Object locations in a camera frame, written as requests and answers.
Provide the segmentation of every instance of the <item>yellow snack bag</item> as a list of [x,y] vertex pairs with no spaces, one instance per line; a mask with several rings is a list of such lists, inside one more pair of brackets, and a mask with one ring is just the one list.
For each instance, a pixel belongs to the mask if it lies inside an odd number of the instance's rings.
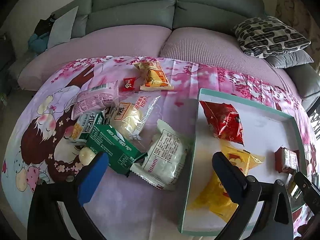
[[159,61],[145,61],[133,64],[145,78],[140,89],[143,91],[173,90],[165,76]]
[[[263,163],[264,157],[252,155],[245,150],[235,149],[223,140],[220,140],[220,144],[221,152],[227,157],[231,164],[237,166],[245,176],[248,174],[249,167],[253,168]],[[188,209],[201,207],[208,207],[211,212],[215,213],[225,222],[229,221],[238,207],[238,204],[231,201],[214,171],[212,171],[212,176],[208,184]]]

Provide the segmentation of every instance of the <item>curtain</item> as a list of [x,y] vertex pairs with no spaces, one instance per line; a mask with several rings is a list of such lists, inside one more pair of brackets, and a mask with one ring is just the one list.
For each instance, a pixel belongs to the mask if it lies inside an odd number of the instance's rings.
[[278,0],[276,17],[291,26],[307,39],[311,44],[304,50],[312,57],[314,63],[310,65],[320,72],[320,28],[301,0]]

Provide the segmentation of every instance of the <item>black and white patterned pillow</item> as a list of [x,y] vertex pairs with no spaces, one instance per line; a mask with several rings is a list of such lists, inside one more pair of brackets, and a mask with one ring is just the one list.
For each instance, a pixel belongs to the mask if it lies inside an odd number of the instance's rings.
[[266,58],[304,49],[311,41],[279,19],[250,18],[233,28],[244,54]]

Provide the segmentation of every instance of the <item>pink snack package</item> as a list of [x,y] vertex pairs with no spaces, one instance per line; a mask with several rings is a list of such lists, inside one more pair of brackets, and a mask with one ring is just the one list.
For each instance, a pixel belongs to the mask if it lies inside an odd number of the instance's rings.
[[103,110],[111,106],[118,95],[118,81],[102,84],[79,93],[72,109],[71,119],[76,120],[84,113]]

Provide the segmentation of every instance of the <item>barcode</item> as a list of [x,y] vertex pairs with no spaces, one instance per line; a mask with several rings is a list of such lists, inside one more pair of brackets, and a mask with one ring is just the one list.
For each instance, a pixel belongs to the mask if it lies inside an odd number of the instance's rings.
[[98,90],[98,89],[101,89],[101,88],[106,88],[107,87],[107,84],[102,84],[102,85],[99,85],[97,87],[94,87],[91,89],[91,91],[95,91],[95,90]]

